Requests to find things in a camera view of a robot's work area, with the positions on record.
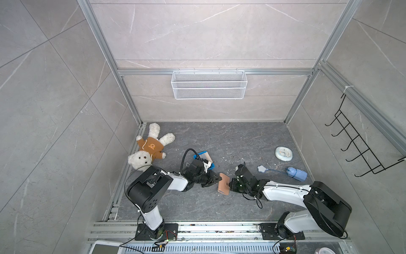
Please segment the tan leather card holder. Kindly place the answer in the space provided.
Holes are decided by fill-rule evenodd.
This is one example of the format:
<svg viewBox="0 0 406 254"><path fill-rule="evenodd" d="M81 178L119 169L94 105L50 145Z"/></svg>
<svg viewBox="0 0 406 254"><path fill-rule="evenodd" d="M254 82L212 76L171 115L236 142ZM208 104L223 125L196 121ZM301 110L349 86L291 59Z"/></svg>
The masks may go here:
<svg viewBox="0 0 406 254"><path fill-rule="evenodd" d="M230 183L230 178L223 174L220 173L219 174L221 180L218 182L218 189L217 191L223 195L229 195L230 193L230 187L229 187L229 183Z"/></svg>

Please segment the blue card box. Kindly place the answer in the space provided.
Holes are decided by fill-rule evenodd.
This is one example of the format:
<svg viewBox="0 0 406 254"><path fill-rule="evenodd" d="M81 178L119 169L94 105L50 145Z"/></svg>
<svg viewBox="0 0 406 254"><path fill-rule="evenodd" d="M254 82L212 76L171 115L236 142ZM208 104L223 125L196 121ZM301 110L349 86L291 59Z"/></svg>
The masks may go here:
<svg viewBox="0 0 406 254"><path fill-rule="evenodd" d="M207 151L200 152L198 153L198 155L204 164L205 172L208 172L209 170L213 170L215 168L213 160Z"/></svg>

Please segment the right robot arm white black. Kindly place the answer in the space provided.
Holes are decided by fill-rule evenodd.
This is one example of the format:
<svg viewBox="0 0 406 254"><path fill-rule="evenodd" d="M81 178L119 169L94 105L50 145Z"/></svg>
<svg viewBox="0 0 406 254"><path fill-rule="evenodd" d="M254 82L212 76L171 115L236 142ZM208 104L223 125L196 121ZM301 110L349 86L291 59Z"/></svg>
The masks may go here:
<svg viewBox="0 0 406 254"><path fill-rule="evenodd" d="M268 179L257 180L245 164L236 167L235 178L228 186L230 191L256 201L259 208L264 201L280 201L304 208L299 212L284 212L274 227L280 239L288 239L302 231L322 230L346 239L346 226L352 207L326 184L314 181L311 185L281 184Z"/></svg>

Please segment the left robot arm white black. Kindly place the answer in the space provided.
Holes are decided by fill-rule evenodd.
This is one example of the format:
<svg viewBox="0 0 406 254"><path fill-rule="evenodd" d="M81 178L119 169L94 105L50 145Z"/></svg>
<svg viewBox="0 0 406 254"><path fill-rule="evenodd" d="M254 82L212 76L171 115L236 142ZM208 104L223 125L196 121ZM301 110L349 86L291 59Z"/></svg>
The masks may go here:
<svg viewBox="0 0 406 254"><path fill-rule="evenodd" d="M125 190L127 199L135 205L145 227L158 236L162 234L165 221L160 214L158 203L166 191L187 192L200 184L203 188L210 187L222 180L219 174L209 170L209 161L203 160L194 149L187 149L182 157L178 173L169 173L154 166L141 166L143 173Z"/></svg>

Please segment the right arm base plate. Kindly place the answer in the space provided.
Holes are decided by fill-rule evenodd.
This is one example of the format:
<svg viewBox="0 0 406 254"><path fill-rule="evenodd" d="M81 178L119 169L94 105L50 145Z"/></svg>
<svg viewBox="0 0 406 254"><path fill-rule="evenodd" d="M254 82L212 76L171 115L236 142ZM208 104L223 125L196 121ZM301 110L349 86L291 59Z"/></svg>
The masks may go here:
<svg viewBox="0 0 406 254"><path fill-rule="evenodd" d="M263 240L305 240L305 235L302 231L292 233L285 226L277 225L276 223L260 223L259 230Z"/></svg>

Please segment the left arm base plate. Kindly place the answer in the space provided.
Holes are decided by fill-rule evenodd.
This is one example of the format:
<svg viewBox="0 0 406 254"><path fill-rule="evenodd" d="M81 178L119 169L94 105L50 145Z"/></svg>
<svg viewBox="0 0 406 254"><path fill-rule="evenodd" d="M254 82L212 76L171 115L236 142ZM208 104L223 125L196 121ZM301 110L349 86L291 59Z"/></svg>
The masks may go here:
<svg viewBox="0 0 406 254"><path fill-rule="evenodd" d="M135 241L164 241L176 240L179 224L162 223L156 230L151 230L145 224L138 224L138 229L135 234Z"/></svg>

